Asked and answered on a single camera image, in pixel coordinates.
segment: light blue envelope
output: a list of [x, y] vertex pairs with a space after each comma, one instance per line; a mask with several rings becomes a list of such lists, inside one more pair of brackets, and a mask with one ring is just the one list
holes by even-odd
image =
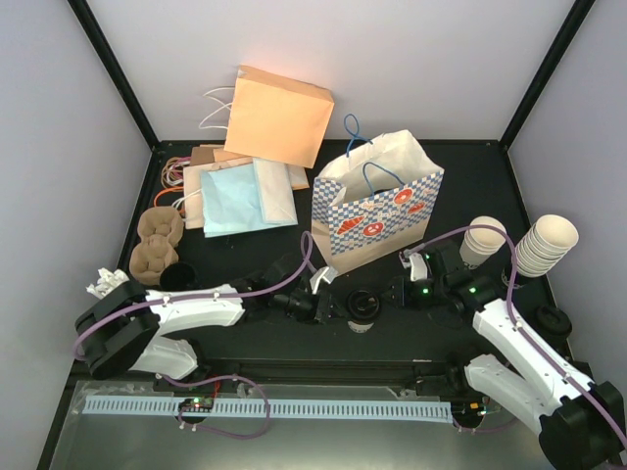
[[264, 221], [258, 177], [252, 164], [203, 171], [201, 188], [207, 238], [296, 224], [296, 220]]

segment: white wall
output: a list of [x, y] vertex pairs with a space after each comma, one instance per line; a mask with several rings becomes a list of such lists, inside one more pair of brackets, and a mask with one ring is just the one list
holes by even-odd
[[575, 356], [627, 395], [627, 2], [597, 2], [511, 155], [533, 218], [560, 213], [580, 242], [550, 273]]
[[[247, 64], [329, 88], [327, 138], [409, 128], [501, 138], [573, 0], [90, 0], [160, 139], [199, 130], [201, 95]], [[227, 114], [217, 116], [225, 124]]]
[[34, 468], [84, 286], [115, 267], [149, 149], [67, 2], [0, 16], [0, 466]]

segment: paper bag handle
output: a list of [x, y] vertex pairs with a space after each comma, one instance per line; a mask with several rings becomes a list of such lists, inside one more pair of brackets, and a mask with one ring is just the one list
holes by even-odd
[[372, 166], [376, 166], [377, 168], [379, 168], [381, 171], [385, 171], [386, 173], [388, 173], [390, 176], [394, 176], [396, 178], [396, 180], [401, 183], [401, 186], [403, 186], [405, 183], [403, 181], [401, 181], [401, 178], [399, 178], [395, 173], [393, 173], [392, 171], [390, 171], [389, 169], [385, 169], [383, 166], [381, 166], [380, 164], [374, 164], [373, 162], [366, 162], [365, 164], [363, 164], [362, 166], [362, 173], [363, 173], [363, 179], [365, 179], [366, 184], [368, 185], [368, 188], [370, 188], [370, 196], [374, 196], [374, 188], [372, 187], [372, 183], [370, 183], [370, 180], [368, 179], [368, 175], [365, 174], [365, 168], [368, 165], [372, 165]]
[[[348, 118], [353, 118], [355, 120], [355, 125], [357, 128], [355, 132], [349, 129], [349, 125], [347, 123]], [[349, 142], [349, 145], [346, 146], [346, 158], [349, 157], [349, 153], [351, 152], [351, 149], [353, 148], [353, 144], [355, 144], [356, 140], [362, 140], [363, 142], [368, 142], [370, 145], [372, 145], [372, 141], [370, 139], [366, 139], [365, 137], [360, 136], [360, 122], [357, 120], [357, 117], [353, 113], [348, 113], [347, 115], [344, 116], [344, 128], [351, 136], [351, 141]]]

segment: black frame pole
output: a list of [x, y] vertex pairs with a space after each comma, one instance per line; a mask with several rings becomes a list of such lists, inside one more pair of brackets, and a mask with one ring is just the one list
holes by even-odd
[[540, 68], [533, 77], [533, 80], [531, 80], [529, 88], [527, 88], [525, 95], [522, 97], [522, 101], [507, 125], [503, 137], [501, 137], [499, 141], [499, 144], [504, 150], [507, 151], [509, 147], [511, 147], [511, 144], [529, 117], [531, 110], [533, 110], [538, 98], [540, 98], [542, 91], [545, 89], [545, 86], [547, 86], [553, 72], [557, 68], [559, 61], [568, 49], [573, 37], [577, 34], [579, 26], [581, 26], [581, 23], [588, 16], [588, 12], [590, 12], [595, 1], [596, 0], [575, 0], [573, 3], [570, 12], [568, 12], [568, 16], [561, 25], [553, 44], [551, 44], [549, 48], [549, 52], [547, 52], [545, 59], [540, 64]]
[[80, 25], [85, 30], [91, 45], [96, 50], [105, 69], [107, 69], [111, 80], [120, 92], [121, 98], [124, 100], [133, 119], [135, 119], [135, 123], [144, 136], [148, 147], [150, 147], [151, 150], [155, 150], [160, 143], [157, 134], [155, 134], [155, 131], [150, 125], [150, 121], [146, 117], [144, 110], [142, 110], [130, 83], [128, 83], [120, 67], [120, 63], [118, 59], [116, 59], [116, 55], [105, 37], [105, 33], [100, 28], [89, 5], [87, 5], [87, 0], [68, 0], [68, 3], [72, 7]]

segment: paper cup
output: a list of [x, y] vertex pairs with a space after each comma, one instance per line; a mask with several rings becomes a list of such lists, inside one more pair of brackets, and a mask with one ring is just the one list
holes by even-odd
[[518, 261], [518, 265], [525, 268], [527, 271], [532, 271], [532, 270], [541, 271], [544, 269], [546, 272], [555, 265], [554, 263], [550, 263], [550, 262], [542, 263], [542, 262], [534, 261], [530, 259], [529, 257], [527, 257], [526, 255], [524, 255], [524, 253], [520, 251], [516, 251], [516, 260]]
[[542, 256], [539, 256], [533, 251], [529, 251], [528, 247], [524, 243], [518, 244], [518, 246], [516, 247], [516, 254], [520, 257], [523, 257], [528, 265], [537, 264], [542, 267], [551, 267], [561, 259], [561, 257], [544, 258]]
[[516, 245], [518, 272], [527, 277], [546, 274], [578, 240], [577, 229], [567, 219], [543, 215]]
[[520, 243], [518, 245], [529, 256], [542, 259], [545, 261], [559, 261], [560, 259], [563, 258], [563, 256], [566, 253], [568, 253], [568, 251], [565, 251], [559, 255], [548, 254], [543, 248], [540, 248], [537, 245], [535, 245], [535, 242], [532, 241], [532, 237], [523, 238], [522, 240], [520, 240]]
[[547, 257], [559, 257], [570, 250], [569, 248], [555, 248], [547, 245], [537, 235], [535, 227], [535, 225], [531, 227], [531, 230], [529, 230], [527, 236], [525, 236], [525, 240], [531, 247], [534, 248], [535, 251], [540, 252]]
[[492, 248], [486, 248], [482, 245], [477, 244], [474, 240], [472, 240], [470, 238], [470, 236], [468, 235], [468, 232], [465, 233], [465, 235], [463, 236], [463, 241], [466, 243], [466, 245], [468, 245], [468, 247], [470, 247], [474, 252], [476, 253], [481, 253], [484, 255], [493, 255], [494, 253], [496, 253], [500, 247], [492, 247]]
[[568, 251], [579, 241], [579, 232], [570, 220], [554, 214], [540, 217], [533, 232], [547, 249]]
[[[470, 225], [492, 225], [504, 232], [506, 228], [495, 218], [480, 216], [470, 222]], [[505, 242], [503, 235], [489, 228], [475, 228], [463, 234], [463, 243], [459, 247], [459, 255], [468, 267], [475, 269], [487, 258], [496, 253]]]
[[[506, 228], [503, 227], [502, 223], [500, 223], [495, 218], [489, 217], [487, 215], [482, 215], [475, 218], [470, 222], [470, 225], [491, 225], [506, 232]], [[506, 239], [503, 238], [503, 235], [495, 232], [494, 230], [490, 230], [489, 228], [471, 229], [468, 230], [466, 234], [476, 246], [488, 250], [495, 248], [498, 250], [503, 245], [503, 243], [506, 242]]]
[[464, 262], [468, 269], [476, 269], [493, 254], [494, 253], [477, 253], [465, 243], [465, 240], [461, 244], [461, 247], [459, 247], [459, 255], [461, 256], [461, 260]]

